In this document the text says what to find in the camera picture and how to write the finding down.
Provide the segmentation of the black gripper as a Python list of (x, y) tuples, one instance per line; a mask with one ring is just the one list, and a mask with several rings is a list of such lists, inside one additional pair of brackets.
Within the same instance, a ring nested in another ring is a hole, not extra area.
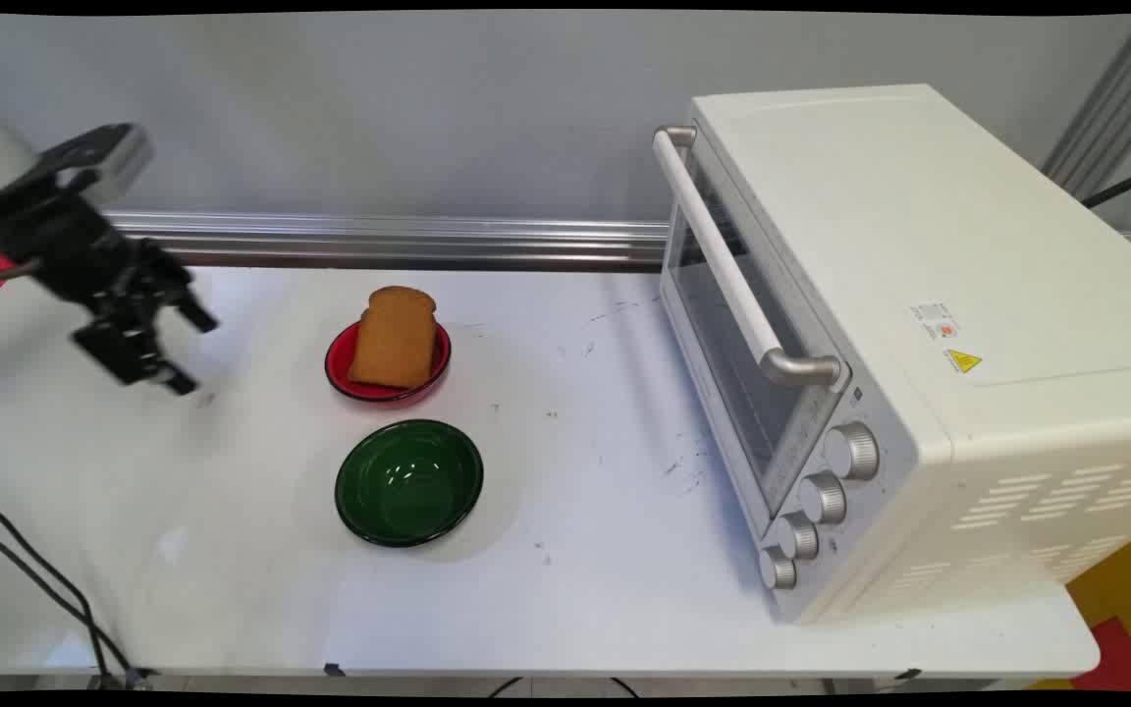
[(191, 290), (191, 273), (152, 239), (127, 238), (72, 188), (0, 191), (0, 250), (58, 299), (94, 321), (72, 340), (118, 382), (153, 382), (184, 397), (198, 382), (163, 353), (152, 330), (174, 307), (201, 334), (219, 322)]

